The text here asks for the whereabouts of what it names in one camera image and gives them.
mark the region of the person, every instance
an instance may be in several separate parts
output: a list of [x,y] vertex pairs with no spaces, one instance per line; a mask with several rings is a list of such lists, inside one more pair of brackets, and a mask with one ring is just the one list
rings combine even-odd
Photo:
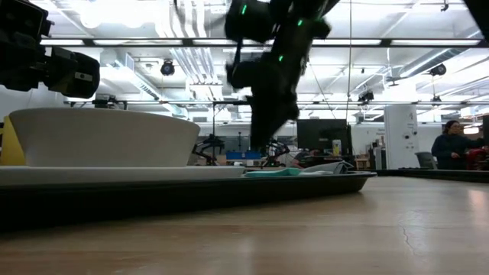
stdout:
[[315,155],[317,155],[318,153],[319,153],[319,150],[316,150],[316,149],[309,150],[309,151],[304,150],[304,151],[302,151],[302,152],[298,153],[298,154],[297,154],[297,155],[296,155],[296,156],[293,158],[292,163],[291,163],[291,166],[292,166],[292,167],[295,167],[295,168],[300,168],[300,169],[302,169],[302,168],[304,168],[304,167],[300,166],[300,161],[301,161],[302,159],[304,159],[305,157],[309,157],[309,156],[315,156]]
[[443,134],[435,139],[431,153],[438,161],[438,169],[466,170],[465,151],[484,146],[482,138],[472,141],[468,137],[462,136],[462,133],[463,126],[458,121],[453,120],[446,123]]

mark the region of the wooden table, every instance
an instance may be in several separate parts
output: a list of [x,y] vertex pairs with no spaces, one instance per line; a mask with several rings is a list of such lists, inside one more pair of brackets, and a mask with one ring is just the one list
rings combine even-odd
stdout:
[[487,274],[488,192],[374,178],[347,196],[3,235],[0,274]]

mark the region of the red object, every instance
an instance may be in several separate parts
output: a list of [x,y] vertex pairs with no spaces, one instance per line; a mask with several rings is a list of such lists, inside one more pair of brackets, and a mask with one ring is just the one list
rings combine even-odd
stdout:
[[467,170],[483,170],[487,153],[484,149],[473,149],[467,153]]

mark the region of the teal cloth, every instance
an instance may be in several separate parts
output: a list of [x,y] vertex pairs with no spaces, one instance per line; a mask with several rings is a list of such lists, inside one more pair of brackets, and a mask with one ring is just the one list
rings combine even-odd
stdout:
[[244,177],[277,177],[277,176],[299,176],[300,169],[298,168],[285,168],[283,170],[278,171],[253,171],[248,172],[244,175]]

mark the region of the chair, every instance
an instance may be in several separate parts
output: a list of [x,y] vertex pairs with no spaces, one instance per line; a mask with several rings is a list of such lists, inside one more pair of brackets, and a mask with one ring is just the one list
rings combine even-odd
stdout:
[[435,159],[430,152],[418,152],[415,153],[415,155],[418,157],[419,167],[431,170],[438,169],[436,167]]

